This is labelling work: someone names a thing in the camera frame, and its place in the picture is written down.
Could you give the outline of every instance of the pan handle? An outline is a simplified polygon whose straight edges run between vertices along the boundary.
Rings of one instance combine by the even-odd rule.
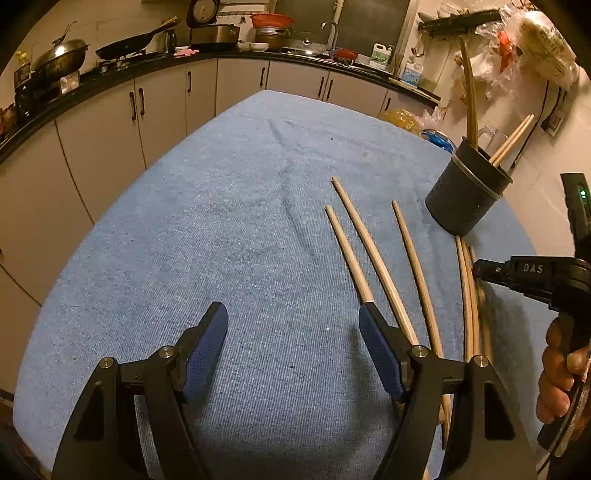
[[[175,27],[176,25],[178,25],[179,23],[181,23],[182,20],[177,17],[174,16],[170,19],[168,19],[166,22],[164,22],[162,25],[160,25],[158,28],[153,29],[150,34],[151,35],[156,35],[156,33],[160,33],[163,32],[164,30],[168,29],[168,28],[172,28]]]

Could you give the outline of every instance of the power cord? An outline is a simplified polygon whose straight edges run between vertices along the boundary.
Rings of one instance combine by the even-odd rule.
[[[544,114],[544,108],[546,107],[546,100],[548,99],[548,89],[549,88],[550,88],[550,81],[546,80],[546,91],[544,92],[544,101],[542,102],[542,111],[540,112],[540,116],[538,117],[538,119],[535,121],[534,127],[531,129],[530,133],[527,135],[525,142],[523,142],[523,145],[519,149],[519,153],[517,154],[517,156],[515,157],[515,160],[511,164],[510,170],[515,168],[515,166],[517,165],[517,162],[519,161],[519,157],[523,153],[523,150],[525,149],[527,142],[530,140],[531,136],[535,132],[535,129],[538,128],[538,124],[540,123],[540,120],[542,120],[542,115]]]

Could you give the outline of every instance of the finger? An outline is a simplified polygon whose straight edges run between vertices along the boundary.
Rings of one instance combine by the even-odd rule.
[[[542,397],[542,400],[544,400],[544,403],[554,415],[562,417],[568,412],[570,407],[569,396],[556,387],[556,385],[548,379],[545,372],[542,372],[540,375],[538,386],[540,388],[540,396]]]
[[[584,347],[576,352],[571,353],[566,358],[566,368],[569,372],[582,375],[585,365],[587,364],[587,353],[589,347]]]
[[[542,364],[548,379],[564,391],[573,388],[574,378],[566,370],[566,358],[562,352],[553,347],[547,347],[542,354]]]
[[[562,341],[562,333],[560,332],[560,321],[554,319],[548,331],[546,332],[546,343],[554,348],[560,348],[560,342]]]
[[[535,414],[538,417],[538,420],[546,425],[552,423],[556,418],[556,415],[552,413],[548,405],[546,405],[545,401],[542,399],[541,395],[538,395],[538,401],[535,406]]]

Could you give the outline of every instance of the frying pan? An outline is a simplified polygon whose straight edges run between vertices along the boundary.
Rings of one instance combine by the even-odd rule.
[[[181,20],[178,17],[172,17],[170,20],[167,20],[158,28],[153,29],[151,32],[142,33],[141,35],[136,35],[135,37],[129,37],[124,40],[116,41],[99,48],[96,51],[96,54],[102,60],[114,60],[125,57],[130,53],[135,53],[146,48],[156,33],[163,32],[164,30],[174,27],[179,23],[181,23]]]

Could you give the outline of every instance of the hand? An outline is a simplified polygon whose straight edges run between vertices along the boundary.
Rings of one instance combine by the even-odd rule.
[[[560,322],[555,319],[546,333],[548,347],[542,355],[544,371],[540,375],[536,415],[543,423],[552,423],[556,417],[563,417],[570,408],[570,400],[566,392],[570,391],[574,384],[574,376],[581,375],[587,363],[588,347],[581,348],[571,353],[566,359],[560,351],[562,334]],[[591,401],[587,403],[585,411],[577,425],[573,439],[583,431],[583,428],[591,418]]]

